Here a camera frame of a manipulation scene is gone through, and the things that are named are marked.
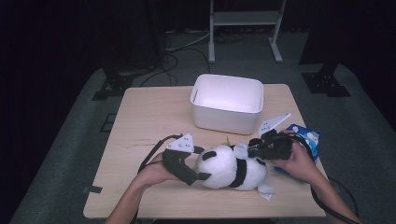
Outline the blue wet wipes pack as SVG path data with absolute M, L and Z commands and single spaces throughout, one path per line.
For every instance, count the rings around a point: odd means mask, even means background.
M 317 163 L 320 132 L 301 125 L 291 124 L 286 130 L 277 132 L 276 135 L 287 141 L 286 147 L 288 150 L 292 149 L 293 143 L 298 143 L 305 149 L 311 161 Z

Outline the person's right hand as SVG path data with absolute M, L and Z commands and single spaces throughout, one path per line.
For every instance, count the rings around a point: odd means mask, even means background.
M 287 160 L 272 160 L 272 164 L 312 186 L 316 185 L 321 177 L 320 170 L 311 160 L 305 148 L 296 140 L 292 141 L 290 157 Z

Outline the white metal stand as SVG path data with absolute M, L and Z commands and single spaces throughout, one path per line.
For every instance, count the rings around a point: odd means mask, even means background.
M 209 41 L 208 41 L 208 61 L 216 61 L 214 32 L 220 26 L 259 26 L 273 25 L 273 35 L 268 38 L 269 45 L 273 52 L 275 61 L 282 63 L 283 58 L 277 46 L 277 38 L 283 20 L 287 0 L 280 0 L 278 10 L 273 11 L 236 11 L 236 12 L 216 12 L 214 10 L 215 0 L 210 0 L 209 10 Z

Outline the panda plush toy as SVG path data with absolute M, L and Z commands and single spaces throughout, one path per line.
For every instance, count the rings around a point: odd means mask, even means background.
M 202 185 L 211 189 L 255 189 L 263 198 L 270 200 L 275 190 L 265 184 L 268 173 L 266 163 L 258 158 L 237 159 L 233 147 L 220 145 L 205 150 L 198 156 L 194 170 L 197 173 L 211 174 Z

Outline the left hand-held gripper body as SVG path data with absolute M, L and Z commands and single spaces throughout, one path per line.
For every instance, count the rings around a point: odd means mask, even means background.
M 197 174 L 185 163 L 185 160 L 194 152 L 193 138 L 190 133 L 169 143 L 163 152 L 163 166 L 188 186 L 197 180 Z

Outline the black stand base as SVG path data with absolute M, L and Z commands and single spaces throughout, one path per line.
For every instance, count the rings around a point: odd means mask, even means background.
M 104 101 L 108 97 L 122 96 L 134 82 L 134 77 L 132 75 L 122 75 L 114 67 L 104 67 L 103 71 L 106 79 L 101 89 L 93 95 L 93 101 Z
M 311 93 L 323 93 L 328 97 L 349 97 L 347 88 L 340 85 L 334 76 L 337 63 L 325 63 L 317 72 L 302 73 Z

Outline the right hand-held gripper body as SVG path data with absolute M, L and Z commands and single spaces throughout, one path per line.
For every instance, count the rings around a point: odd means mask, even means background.
M 288 160 L 291 154 L 292 139 L 287 133 L 278 133 L 276 127 L 290 117 L 284 115 L 264 120 L 258 130 L 262 142 L 257 145 L 259 157 L 263 160 Z

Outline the person's left hand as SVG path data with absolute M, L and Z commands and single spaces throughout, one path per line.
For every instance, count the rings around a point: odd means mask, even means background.
M 144 187 L 148 188 L 156 184 L 161 184 L 168 180 L 176 180 L 178 178 L 171 174 L 163 166 L 163 154 L 156 155 L 151 162 L 136 176 L 136 179 Z

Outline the white plastic bin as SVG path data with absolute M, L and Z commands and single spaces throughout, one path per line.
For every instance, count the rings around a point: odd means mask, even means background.
M 259 80 L 202 74 L 191 91 L 193 122 L 203 129 L 253 134 L 263 110 L 263 95 Z

